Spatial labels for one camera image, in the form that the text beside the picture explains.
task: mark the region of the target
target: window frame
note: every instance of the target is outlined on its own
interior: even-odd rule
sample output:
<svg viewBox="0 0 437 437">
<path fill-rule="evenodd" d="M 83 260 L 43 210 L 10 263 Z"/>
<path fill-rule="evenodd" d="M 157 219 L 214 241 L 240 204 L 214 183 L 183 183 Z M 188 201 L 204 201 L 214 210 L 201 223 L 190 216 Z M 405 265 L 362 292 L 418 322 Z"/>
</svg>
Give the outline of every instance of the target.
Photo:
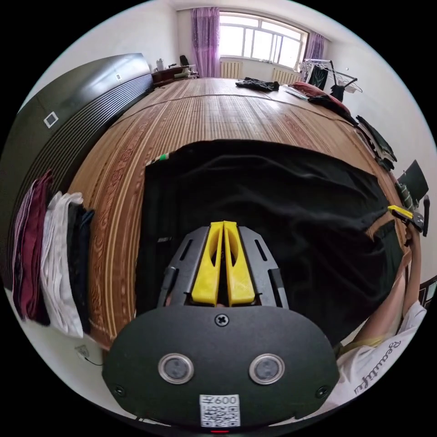
<svg viewBox="0 0 437 437">
<path fill-rule="evenodd" d="M 249 25 L 243 25 L 243 24 L 233 24 L 233 23 L 220 23 L 220 27 L 225 26 L 225 27 L 239 27 L 243 29 L 243 43 L 241 45 L 241 55 L 222 55 L 220 54 L 220 58 L 230 58 L 230 59 L 243 59 L 243 60 L 248 60 L 248 61 L 258 61 L 258 62 L 263 62 L 263 60 L 259 59 L 259 58 L 253 58 L 253 52 L 254 52 L 254 43 L 255 43 L 255 31 L 259 30 L 261 32 L 265 32 L 265 33 L 270 33 L 272 35 L 272 42 L 270 45 L 270 54 L 269 54 L 269 61 L 264 61 L 265 63 L 269 63 L 271 65 L 278 65 L 280 67 L 283 68 L 288 68 L 289 70 L 293 70 L 293 71 L 298 71 L 299 68 L 299 63 L 302 62 L 304 60 L 304 56 L 305 56 L 305 52 L 306 52 L 306 48 L 308 45 L 308 40 L 310 37 L 310 33 L 303 30 L 303 29 L 299 29 L 298 27 L 286 24 L 282 21 L 279 20 L 275 20 L 272 18 L 268 18 L 268 17 L 263 17 L 260 15 L 254 15 L 254 14 L 245 14 L 245 13 L 238 13 L 238 12 L 226 12 L 226 11 L 220 11 L 220 17 L 222 16 L 234 16 L 234 17 L 241 17 L 241 18 L 251 18 L 253 20 L 257 20 L 258 21 L 258 26 L 254 27 L 254 26 L 249 26 Z M 271 24 L 276 24 L 282 27 L 285 27 L 287 29 L 292 30 L 293 32 L 297 32 L 300 34 L 300 39 L 296 39 L 293 38 L 291 36 L 279 33 L 277 31 L 272 31 L 272 30 L 268 30 L 268 29 L 264 29 L 262 27 L 262 23 L 263 22 L 267 22 L 267 23 L 271 23 Z M 250 56 L 244 56 L 244 46 L 246 44 L 246 31 L 247 29 L 250 29 L 253 31 L 253 35 L 252 35 L 252 46 L 250 49 Z M 272 57 L 272 51 L 275 50 L 275 43 L 274 43 L 274 36 L 277 35 L 278 37 L 281 37 L 281 43 L 279 45 L 279 52 L 277 54 L 277 59 L 278 62 L 274 62 L 274 61 L 270 61 L 271 57 Z M 284 65 L 284 64 L 280 64 L 279 60 L 280 60 L 280 56 L 281 56 L 281 51 L 282 51 L 282 43 L 284 42 L 284 38 L 290 38 L 293 41 L 297 41 L 300 44 L 299 47 L 299 54 L 296 60 L 296 63 L 293 67 Z"/>
</svg>

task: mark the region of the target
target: sticker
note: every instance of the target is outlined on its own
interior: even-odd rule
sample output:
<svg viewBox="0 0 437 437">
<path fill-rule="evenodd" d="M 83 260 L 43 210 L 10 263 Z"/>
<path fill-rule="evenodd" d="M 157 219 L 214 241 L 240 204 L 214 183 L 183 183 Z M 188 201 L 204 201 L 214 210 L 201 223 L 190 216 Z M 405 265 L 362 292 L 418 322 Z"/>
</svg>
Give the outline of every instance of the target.
<svg viewBox="0 0 437 437">
<path fill-rule="evenodd" d="M 199 403 L 201 426 L 211 428 L 240 426 L 238 395 L 200 395 Z"/>
</svg>

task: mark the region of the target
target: purple curtain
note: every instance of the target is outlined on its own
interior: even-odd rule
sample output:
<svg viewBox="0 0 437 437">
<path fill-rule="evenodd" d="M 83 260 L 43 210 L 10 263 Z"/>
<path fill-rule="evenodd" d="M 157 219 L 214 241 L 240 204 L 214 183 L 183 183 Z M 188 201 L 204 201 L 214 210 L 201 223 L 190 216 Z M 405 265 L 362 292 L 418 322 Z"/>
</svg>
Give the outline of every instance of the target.
<svg viewBox="0 0 437 437">
<path fill-rule="evenodd" d="M 220 9 L 191 9 L 193 57 L 199 77 L 220 77 Z"/>
<path fill-rule="evenodd" d="M 307 59 L 322 59 L 325 39 L 318 33 L 311 33 L 306 52 Z"/>
</svg>

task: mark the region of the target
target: bamboo mat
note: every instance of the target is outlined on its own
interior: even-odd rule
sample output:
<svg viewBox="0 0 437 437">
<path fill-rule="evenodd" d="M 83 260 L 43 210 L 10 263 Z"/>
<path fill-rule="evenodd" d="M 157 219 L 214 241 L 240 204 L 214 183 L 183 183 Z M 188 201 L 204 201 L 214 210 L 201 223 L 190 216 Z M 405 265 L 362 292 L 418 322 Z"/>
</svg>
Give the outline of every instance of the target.
<svg viewBox="0 0 437 437">
<path fill-rule="evenodd" d="M 91 336 L 109 348 L 134 317 L 135 263 L 146 163 L 195 141 L 256 139 L 316 150 L 374 174 L 390 203 L 401 205 L 392 177 L 377 165 L 355 129 L 335 113 L 283 90 L 235 86 L 235 80 L 196 79 L 158 88 L 101 137 L 69 192 L 81 192 L 96 215 L 91 225 Z M 391 219 L 387 213 L 369 229 Z M 401 246 L 405 242 L 396 223 Z"/>
</svg>

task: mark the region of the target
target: radiator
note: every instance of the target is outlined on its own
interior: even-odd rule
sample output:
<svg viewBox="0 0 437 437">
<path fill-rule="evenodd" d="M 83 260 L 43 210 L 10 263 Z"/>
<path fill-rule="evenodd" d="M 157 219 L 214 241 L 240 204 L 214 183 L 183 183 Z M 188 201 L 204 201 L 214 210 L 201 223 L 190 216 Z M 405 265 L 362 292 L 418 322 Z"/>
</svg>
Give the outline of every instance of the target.
<svg viewBox="0 0 437 437">
<path fill-rule="evenodd" d="M 227 79 L 239 79 L 242 70 L 242 62 L 220 62 L 220 77 Z"/>
<path fill-rule="evenodd" d="M 280 70 L 279 68 L 273 69 L 273 82 L 278 82 L 280 85 L 291 85 L 292 83 L 301 80 L 300 74 L 295 71 Z"/>
</svg>

